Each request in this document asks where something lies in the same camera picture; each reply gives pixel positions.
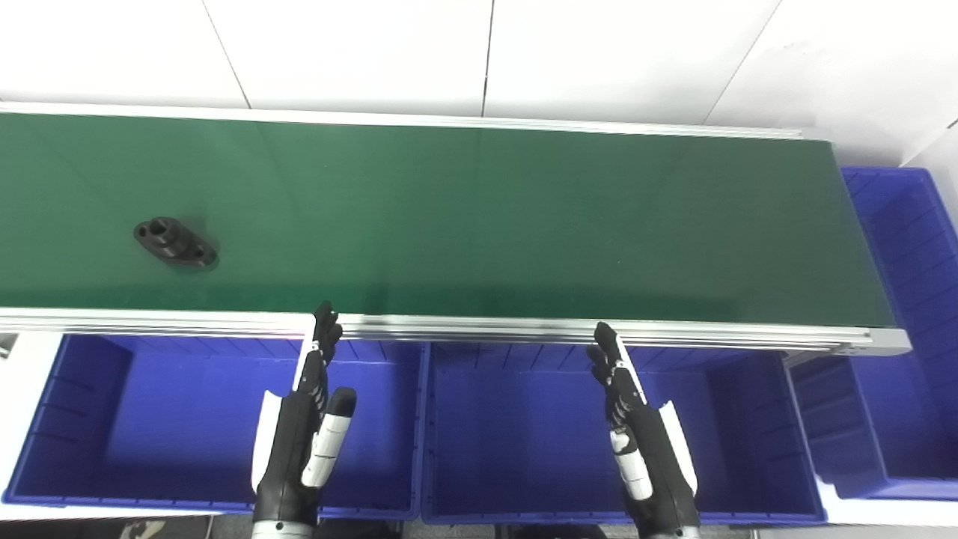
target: white wall tile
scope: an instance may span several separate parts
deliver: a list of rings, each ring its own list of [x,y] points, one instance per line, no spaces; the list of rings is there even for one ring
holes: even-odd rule
[[[700,124],[778,0],[496,0],[487,116]]]
[[[897,166],[958,117],[958,2],[783,0],[708,123],[815,127]]]
[[[491,0],[207,0],[254,108],[478,115]]]
[[[0,99],[245,106],[200,0],[3,2]]]

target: robotic hand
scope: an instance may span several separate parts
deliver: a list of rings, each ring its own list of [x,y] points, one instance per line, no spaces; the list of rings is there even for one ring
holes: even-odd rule
[[[256,488],[253,539],[309,539],[320,490],[330,478],[355,410],[356,394],[329,396],[326,367],[343,335],[329,301],[315,313],[311,350],[299,382],[283,398],[262,479]]]
[[[696,474],[672,403],[655,409],[622,340],[605,322],[586,349],[605,389],[612,453],[626,486],[628,515],[641,539],[699,537]]]

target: blue storage crate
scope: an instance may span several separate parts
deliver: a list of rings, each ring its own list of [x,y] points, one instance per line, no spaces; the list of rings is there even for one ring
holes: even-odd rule
[[[958,501],[958,241],[923,169],[843,169],[914,350],[792,370],[815,470],[842,498]]]
[[[300,342],[65,337],[6,503],[252,510],[265,390],[285,395]],[[330,389],[359,395],[320,514],[411,520],[419,509],[422,345],[343,341]]]
[[[635,348],[650,401],[673,400],[709,524],[823,521],[781,356]],[[626,523],[604,393],[582,346],[432,345],[422,519]]]

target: tile grout line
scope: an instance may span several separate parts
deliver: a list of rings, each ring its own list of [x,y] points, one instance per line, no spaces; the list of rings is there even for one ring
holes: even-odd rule
[[[755,39],[752,40],[752,44],[748,46],[748,50],[745,51],[744,55],[742,55],[741,60],[739,61],[739,65],[735,66],[735,71],[732,72],[732,76],[728,78],[728,81],[725,83],[725,86],[721,89],[721,92],[719,92],[718,97],[716,98],[716,101],[712,103],[712,108],[709,108],[708,114],[706,114],[705,118],[702,120],[703,126],[708,123],[709,117],[711,117],[712,113],[716,111],[716,107],[719,106],[719,102],[721,101],[721,98],[725,96],[725,92],[728,91],[728,87],[732,85],[732,81],[735,79],[735,76],[739,74],[739,70],[741,69],[742,65],[745,64],[745,60],[748,59],[748,55],[752,54],[752,49],[755,48],[756,43],[759,42],[759,39],[762,38],[762,34],[765,33],[765,29],[768,28],[768,23],[770,23],[772,19],[775,18],[775,13],[778,12],[778,9],[782,7],[782,3],[785,1],[786,0],[779,0],[778,4],[775,4],[775,9],[772,10],[772,13],[768,15],[768,19],[765,20],[765,24],[762,25],[762,29],[759,30],[757,34],[755,34]]]
[[[210,15],[210,9],[206,6],[206,0],[199,0],[200,4],[203,5],[203,10],[206,12],[206,18],[210,21],[210,26],[213,28],[213,34],[217,36],[217,42],[219,43],[219,50],[223,51],[223,56],[226,57],[226,64],[230,66],[230,71],[233,73],[233,80],[237,82],[239,86],[239,93],[242,94],[242,99],[246,103],[246,108],[253,108],[249,104],[249,98],[246,97],[246,90],[242,87],[242,82],[240,82],[240,76],[237,75],[237,70],[233,67],[233,61],[230,59],[229,53],[226,52],[226,45],[223,45],[223,39],[219,36],[219,30],[217,30],[217,24],[213,22],[213,16]]]
[[[490,3],[489,9],[489,38],[486,40],[486,77],[482,82],[482,109],[479,116],[486,116],[486,92],[489,91],[489,58],[492,52],[492,19],[495,17],[495,0]]]

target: green conveyor belt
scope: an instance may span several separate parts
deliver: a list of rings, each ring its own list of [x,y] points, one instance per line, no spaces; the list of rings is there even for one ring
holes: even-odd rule
[[[894,325],[819,141],[7,113],[0,177],[3,306]]]

